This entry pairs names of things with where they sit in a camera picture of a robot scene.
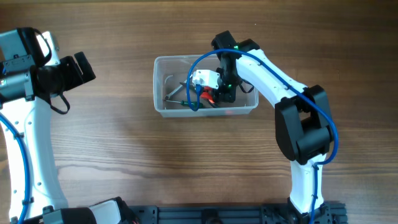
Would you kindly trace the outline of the orange black needle-nose pliers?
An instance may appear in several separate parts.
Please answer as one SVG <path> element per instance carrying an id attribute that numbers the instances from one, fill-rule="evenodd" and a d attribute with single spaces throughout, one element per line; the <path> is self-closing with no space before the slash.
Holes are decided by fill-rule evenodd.
<path id="1" fill-rule="evenodd" d="M 195 89 L 195 87 L 193 85 L 190 85 L 189 89 L 196 93 L 196 89 Z M 208 100 L 206 100 L 206 101 L 212 108 L 218 108 L 219 107 L 216 103 L 210 103 Z"/>

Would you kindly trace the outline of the red handle cutters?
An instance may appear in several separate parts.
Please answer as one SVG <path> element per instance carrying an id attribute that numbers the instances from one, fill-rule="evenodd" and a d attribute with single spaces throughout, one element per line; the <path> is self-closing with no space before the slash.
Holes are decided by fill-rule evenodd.
<path id="1" fill-rule="evenodd" d="M 200 98 L 208 100 L 210 103 L 214 103 L 212 91 L 213 89 L 211 87 L 204 86 L 202 88 Z"/>

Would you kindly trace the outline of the green handle screwdriver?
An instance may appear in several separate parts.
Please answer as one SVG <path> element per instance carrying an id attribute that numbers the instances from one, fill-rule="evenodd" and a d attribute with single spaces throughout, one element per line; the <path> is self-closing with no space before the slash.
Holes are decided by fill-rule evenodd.
<path id="1" fill-rule="evenodd" d="M 191 103 L 188 103 L 187 101 L 175 101 L 175 100 L 164 100 L 165 102 L 169 102 L 169 103 L 176 103 L 182 106 L 187 106 L 189 107 L 190 105 L 192 105 L 194 108 L 198 107 L 198 108 L 204 108 L 203 104 L 197 101 L 192 101 Z"/>

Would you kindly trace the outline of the clear plastic container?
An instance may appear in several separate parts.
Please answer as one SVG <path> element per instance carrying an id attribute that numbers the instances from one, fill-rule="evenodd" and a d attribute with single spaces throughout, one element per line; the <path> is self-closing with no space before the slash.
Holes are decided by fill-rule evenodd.
<path id="1" fill-rule="evenodd" d="M 225 110 L 233 110 L 234 114 L 248 114 L 259 104 L 259 92 L 253 90 L 243 93 L 240 88 L 236 89 L 236 100 L 234 103 L 218 103 L 218 108 L 212 108 L 205 99 L 201 102 L 206 108 L 192 111 L 187 106 L 176 103 L 165 102 L 166 94 L 176 89 L 180 82 L 187 79 L 187 73 L 199 55 L 178 55 L 157 57 L 154 62 L 153 73 L 153 96 L 154 108 L 164 118 L 186 118 L 202 116 L 224 116 Z M 174 95 L 170 100 L 185 101 L 186 88 Z"/>

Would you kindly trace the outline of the silver metal wrench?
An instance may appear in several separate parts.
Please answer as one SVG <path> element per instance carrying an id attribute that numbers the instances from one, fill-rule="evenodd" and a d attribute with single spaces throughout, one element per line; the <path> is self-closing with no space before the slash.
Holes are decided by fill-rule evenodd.
<path id="1" fill-rule="evenodd" d="M 174 89 L 173 91 L 171 91 L 169 94 L 166 94 L 164 100 L 170 100 L 174 95 L 176 95 L 177 93 L 179 93 L 182 89 L 184 89 L 186 87 L 186 83 L 181 82 L 179 84 L 178 87 L 176 87 L 176 89 Z"/>

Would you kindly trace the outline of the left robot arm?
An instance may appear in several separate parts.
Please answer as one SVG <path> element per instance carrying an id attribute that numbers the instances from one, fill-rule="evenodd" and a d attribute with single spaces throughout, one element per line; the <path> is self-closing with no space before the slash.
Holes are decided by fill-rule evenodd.
<path id="1" fill-rule="evenodd" d="M 83 52 L 60 58 L 49 32 L 1 34 L 1 127 L 11 176 L 11 223 L 139 223 L 120 197 L 71 208 L 61 189 L 50 137 L 51 100 L 95 79 Z"/>

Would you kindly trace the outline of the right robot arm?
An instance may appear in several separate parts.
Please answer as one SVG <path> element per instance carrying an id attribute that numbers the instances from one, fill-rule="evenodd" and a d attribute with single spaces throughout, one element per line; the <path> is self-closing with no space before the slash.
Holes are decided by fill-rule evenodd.
<path id="1" fill-rule="evenodd" d="M 325 90 L 295 81 L 276 67 L 251 39 L 237 42 L 229 31 L 215 36 L 211 46 L 220 61 L 215 102 L 232 103 L 236 90 L 247 83 L 257 89 L 275 112 L 275 138 L 290 161 L 290 206 L 301 221 L 313 223 L 321 215 L 322 168 L 338 151 L 338 132 Z"/>

